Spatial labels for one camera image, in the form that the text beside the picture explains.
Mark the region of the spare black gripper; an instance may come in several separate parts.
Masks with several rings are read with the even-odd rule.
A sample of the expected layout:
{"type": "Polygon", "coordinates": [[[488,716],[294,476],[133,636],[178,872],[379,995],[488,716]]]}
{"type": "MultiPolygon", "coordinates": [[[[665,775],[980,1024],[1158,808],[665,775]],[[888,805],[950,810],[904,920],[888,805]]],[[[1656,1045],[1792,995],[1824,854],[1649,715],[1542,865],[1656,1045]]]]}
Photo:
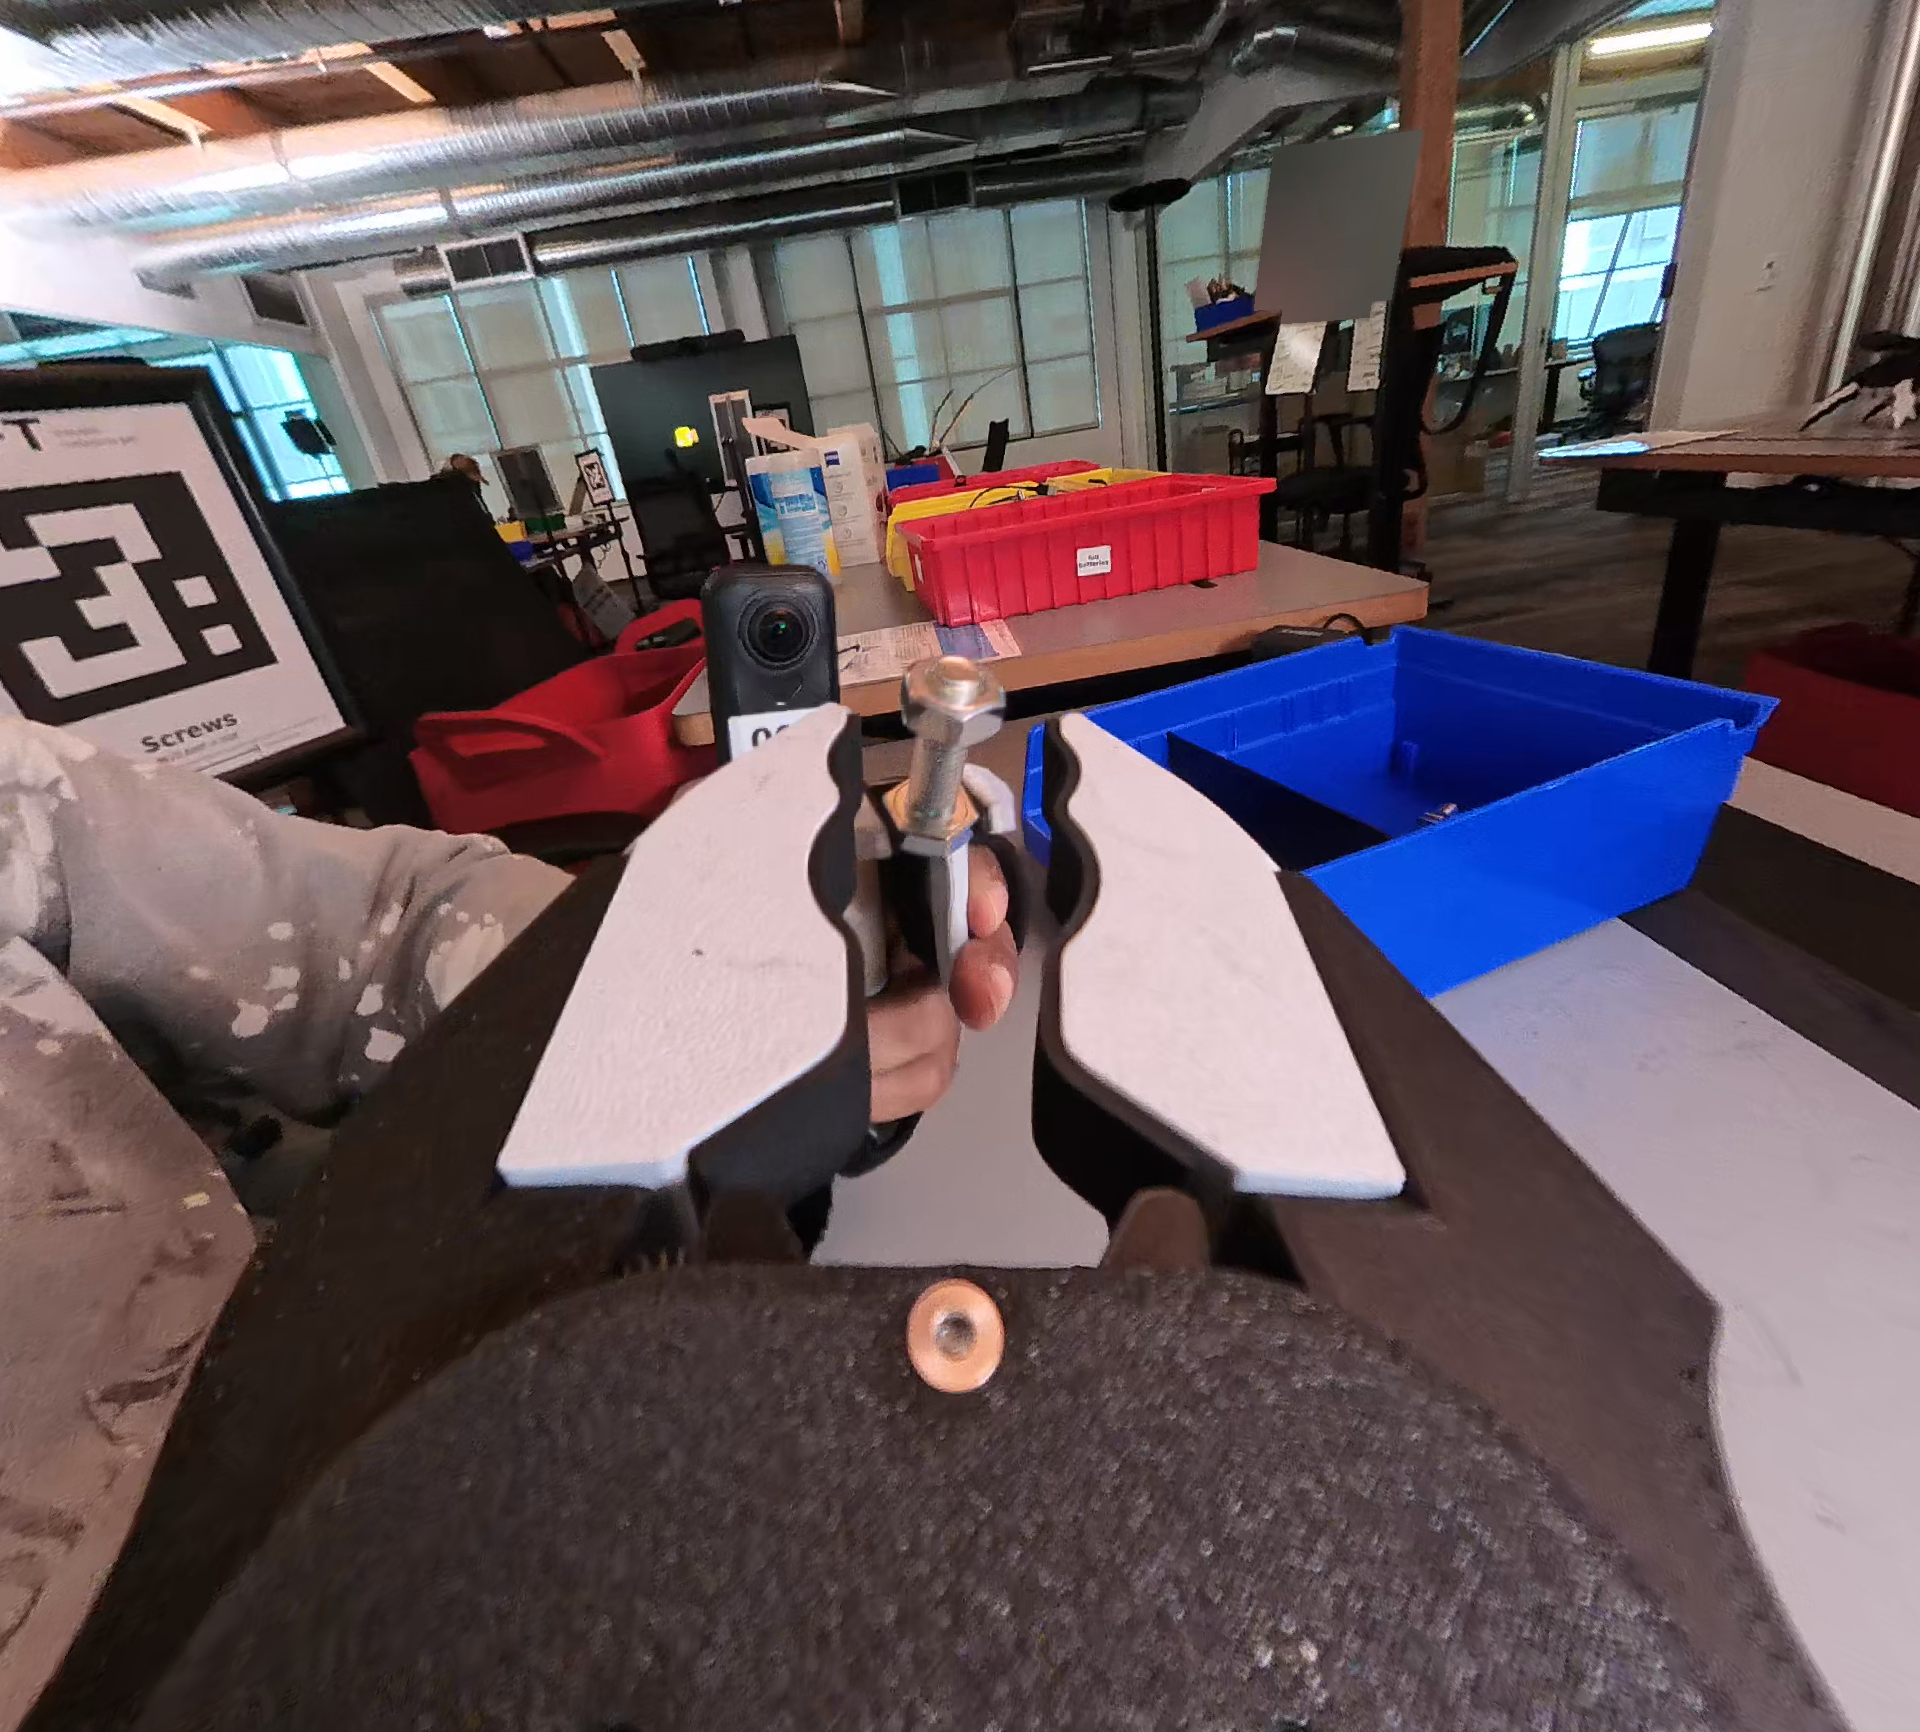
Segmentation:
{"type": "Polygon", "coordinates": [[[1896,432],[1919,421],[1919,334],[1862,332],[1837,386],[1813,403],[1796,431],[1813,432],[1838,417],[1855,427],[1885,421],[1896,432]]]}

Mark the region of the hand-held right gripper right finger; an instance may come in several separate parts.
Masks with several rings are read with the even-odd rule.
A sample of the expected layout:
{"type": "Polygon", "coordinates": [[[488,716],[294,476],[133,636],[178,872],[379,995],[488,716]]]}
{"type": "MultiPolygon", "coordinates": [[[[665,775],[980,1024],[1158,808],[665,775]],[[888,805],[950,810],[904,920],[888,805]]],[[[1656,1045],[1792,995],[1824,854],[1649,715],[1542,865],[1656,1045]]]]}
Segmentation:
{"type": "Polygon", "coordinates": [[[1408,1194],[1279,864],[1171,764],[1070,711],[1043,729],[1046,902],[1033,1139],[1108,1224],[1148,1190],[1408,1194]]]}

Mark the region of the black wall monitor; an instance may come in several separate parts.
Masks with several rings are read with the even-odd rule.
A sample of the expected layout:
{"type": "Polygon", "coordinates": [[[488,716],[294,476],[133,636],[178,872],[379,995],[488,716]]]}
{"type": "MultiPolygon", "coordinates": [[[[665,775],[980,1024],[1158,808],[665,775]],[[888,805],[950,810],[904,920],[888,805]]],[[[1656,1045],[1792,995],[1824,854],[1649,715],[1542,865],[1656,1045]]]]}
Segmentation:
{"type": "Polygon", "coordinates": [[[711,491],[729,490],[717,400],[746,393],[755,417],[781,407],[791,431],[815,431],[793,338],[749,341],[736,330],[683,338],[600,363],[589,376],[625,487],[683,472],[711,491]]]}

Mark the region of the black office chair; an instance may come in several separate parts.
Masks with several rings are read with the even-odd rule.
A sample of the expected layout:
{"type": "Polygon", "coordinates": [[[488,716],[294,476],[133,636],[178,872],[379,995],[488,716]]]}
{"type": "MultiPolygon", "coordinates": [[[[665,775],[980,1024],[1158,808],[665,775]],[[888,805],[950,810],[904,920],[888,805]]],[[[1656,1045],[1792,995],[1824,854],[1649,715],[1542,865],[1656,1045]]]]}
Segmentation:
{"type": "Polygon", "coordinates": [[[462,476],[267,503],[266,525],[363,735],[322,775],[377,826],[431,823],[412,767],[422,715],[500,705],[596,649],[462,476]]]}
{"type": "Polygon", "coordinates": [[[1621,325],[1591,341],[1591,369],[1581,383],[1585,421],[1599,431],[1644,420],[1664,325],[1621,325]]]}

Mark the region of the person's left forearm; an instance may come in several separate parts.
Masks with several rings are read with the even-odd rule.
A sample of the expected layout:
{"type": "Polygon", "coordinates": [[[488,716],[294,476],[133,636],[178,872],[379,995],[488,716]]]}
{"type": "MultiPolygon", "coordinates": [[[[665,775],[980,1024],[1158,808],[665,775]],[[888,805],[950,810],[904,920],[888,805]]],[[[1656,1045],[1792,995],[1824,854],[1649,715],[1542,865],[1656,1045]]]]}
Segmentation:
{"type": "Polygon", "coordinates": [[[282,816],[4,719],[4,952],[114,1033],[322,1121],[572,886],[488,836],[282,816]]]}

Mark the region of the steel hex bolt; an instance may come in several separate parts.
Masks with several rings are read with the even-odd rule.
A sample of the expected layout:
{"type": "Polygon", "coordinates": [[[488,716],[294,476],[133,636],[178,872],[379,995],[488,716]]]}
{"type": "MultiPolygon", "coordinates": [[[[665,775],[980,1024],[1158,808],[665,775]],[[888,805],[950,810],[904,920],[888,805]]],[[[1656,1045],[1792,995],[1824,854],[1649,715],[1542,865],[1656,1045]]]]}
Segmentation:
{"type": "Polygon", "coordinates": [[[973,832],[977,808],[968,796],[964,774],[970,754],[980,744],[940,747],[916,742],[914,736],[912,744],[914,750],[907,779],[895,785],[880,805],[892,832],[914,832],[925,837],[973,832]]]}

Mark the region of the red plastic storage bin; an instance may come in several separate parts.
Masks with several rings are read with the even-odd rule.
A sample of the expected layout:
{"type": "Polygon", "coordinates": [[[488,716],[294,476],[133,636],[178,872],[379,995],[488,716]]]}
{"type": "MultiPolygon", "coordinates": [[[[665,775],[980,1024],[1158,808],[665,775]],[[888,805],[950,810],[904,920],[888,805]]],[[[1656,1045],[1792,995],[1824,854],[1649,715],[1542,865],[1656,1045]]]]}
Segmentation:
{"type": "Polygon", "coordinates": [[[1219,581],[1259,562],[1258,476],[1157,476],[907,525],[914,597],[946,628],[1219,581]]]}

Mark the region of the black standing desk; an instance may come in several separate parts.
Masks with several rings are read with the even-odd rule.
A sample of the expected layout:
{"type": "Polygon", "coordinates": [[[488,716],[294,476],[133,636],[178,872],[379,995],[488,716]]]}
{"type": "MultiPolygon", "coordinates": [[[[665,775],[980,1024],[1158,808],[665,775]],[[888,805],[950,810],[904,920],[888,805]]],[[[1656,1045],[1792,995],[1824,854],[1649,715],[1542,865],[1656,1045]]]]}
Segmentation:
{"type": "Polygon", "coordinates": [[[1255,476],[1272,480],[1259,501],[1259,539],[1279,543],[1282,519],[1294,519],[1309,538],[1321,519],[1342,519],[1342,559],[1355,559],[1353,519],[1368,519],[1362,562],[1427,580],[1408,569],[1407,511],[1429,494],[1429,438],[1460,431],[1474,411],[1512,306],[1519,259],[1500,244],[1420,244],[1400,257],[1396,287],[1383,306],[1380,379],[1369,420],[1373,462],[1314,463],[1317,417],[1306,400],[1301,427],[1285,432],[1279,400],[1259,396],[1259,427],[1252,442],[1255,476]],[[1429,400],[1438,390],[1442,359],[1442,306],[1474,290],[1493,296],[1488,338],[1481,341],[1467,390],[1449,421],[1429,421],[1429,400]]]}

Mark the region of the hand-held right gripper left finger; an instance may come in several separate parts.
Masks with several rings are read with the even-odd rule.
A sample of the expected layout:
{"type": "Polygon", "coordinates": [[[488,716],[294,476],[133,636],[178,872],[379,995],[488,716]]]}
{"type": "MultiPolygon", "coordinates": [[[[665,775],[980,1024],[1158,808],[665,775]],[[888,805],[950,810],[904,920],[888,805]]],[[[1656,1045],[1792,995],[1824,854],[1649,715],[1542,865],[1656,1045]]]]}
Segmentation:
{"type": "Polygon", "coordinates": [[[496,1173],[517,1193],[831,1190],[870,1135],[857,716],[825,705],[638,837],[496,1173]]]}

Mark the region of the red tote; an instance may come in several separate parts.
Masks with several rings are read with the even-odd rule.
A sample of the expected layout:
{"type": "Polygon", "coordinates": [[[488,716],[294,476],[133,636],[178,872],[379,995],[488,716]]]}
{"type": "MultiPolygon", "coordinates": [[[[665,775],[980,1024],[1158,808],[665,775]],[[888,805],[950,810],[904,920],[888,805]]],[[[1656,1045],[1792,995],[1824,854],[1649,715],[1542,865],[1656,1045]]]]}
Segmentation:
{"type": "Polygon", "coordinates": [[[630,622],[611,653],[500,705],[422,715],[412,767],[437,829],[652,820],[714,767],[711,744],[676,735],[677,699],[704,667],[701,604],[677,598],[630,622]]]}

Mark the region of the white cardboard box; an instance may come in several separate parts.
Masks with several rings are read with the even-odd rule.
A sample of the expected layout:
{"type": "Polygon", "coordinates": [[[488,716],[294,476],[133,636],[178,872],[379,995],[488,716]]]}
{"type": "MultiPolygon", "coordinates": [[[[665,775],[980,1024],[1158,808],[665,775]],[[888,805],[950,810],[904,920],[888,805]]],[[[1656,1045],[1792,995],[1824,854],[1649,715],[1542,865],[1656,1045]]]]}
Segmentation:
{"type": "Polygon", "coordinates": [[[877,427],[856,421],[818,438],[818,467],[831,503],[838,569],[883,562],[887,458],[877,427]]]}

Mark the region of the wipes canister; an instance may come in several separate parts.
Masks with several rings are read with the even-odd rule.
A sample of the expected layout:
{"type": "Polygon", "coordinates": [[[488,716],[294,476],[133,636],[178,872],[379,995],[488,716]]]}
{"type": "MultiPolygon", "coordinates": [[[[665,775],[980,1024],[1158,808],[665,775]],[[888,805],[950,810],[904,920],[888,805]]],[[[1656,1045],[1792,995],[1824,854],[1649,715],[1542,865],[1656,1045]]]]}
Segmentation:
{"type": "Polygon", "coordinates": [[[770,449],[746,462],[767,566],[810,569],[838,584],[842,559],[825,469],[804,449],[770,449]]]}

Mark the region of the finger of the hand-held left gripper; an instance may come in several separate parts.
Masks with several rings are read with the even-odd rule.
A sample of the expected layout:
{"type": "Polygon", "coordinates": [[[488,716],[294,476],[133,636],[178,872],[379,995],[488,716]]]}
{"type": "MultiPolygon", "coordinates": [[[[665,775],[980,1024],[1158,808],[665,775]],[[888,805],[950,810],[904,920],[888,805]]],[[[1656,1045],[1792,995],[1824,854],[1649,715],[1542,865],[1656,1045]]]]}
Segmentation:
{"type": "Polygon", "coordinates": [[[880,896],[901,944],[949,990],[954,962],[970,938],[973,832],[925,837],[888,832],[880,896]]]}

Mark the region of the blue plastic bin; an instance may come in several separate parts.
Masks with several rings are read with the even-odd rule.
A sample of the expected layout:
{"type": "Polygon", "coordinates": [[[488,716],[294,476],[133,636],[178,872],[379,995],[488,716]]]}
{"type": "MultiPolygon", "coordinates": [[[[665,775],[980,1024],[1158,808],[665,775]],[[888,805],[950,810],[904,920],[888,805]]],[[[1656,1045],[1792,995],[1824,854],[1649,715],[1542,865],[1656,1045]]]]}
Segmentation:
{"type": "Polygon", "coordinates": [[[1400,623],[1091,708],[1427,995],[1680,893],[1778,699],[1400,623]],[[1420,826],[1420,812],[1462,816],[1420,826]]]}

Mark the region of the red floor bin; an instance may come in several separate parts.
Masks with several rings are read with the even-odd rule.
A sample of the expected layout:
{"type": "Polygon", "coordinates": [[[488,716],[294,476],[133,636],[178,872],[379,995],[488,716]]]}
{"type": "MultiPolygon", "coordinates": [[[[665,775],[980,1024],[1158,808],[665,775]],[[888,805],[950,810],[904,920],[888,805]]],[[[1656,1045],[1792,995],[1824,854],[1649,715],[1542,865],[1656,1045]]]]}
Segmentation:
{"type": "Polygon", "coordinates": [[[1748,654],[1741,685],[1778,699],[1751,756],[1919,816],[1919,640],[1813,628],[1748,654]]]}

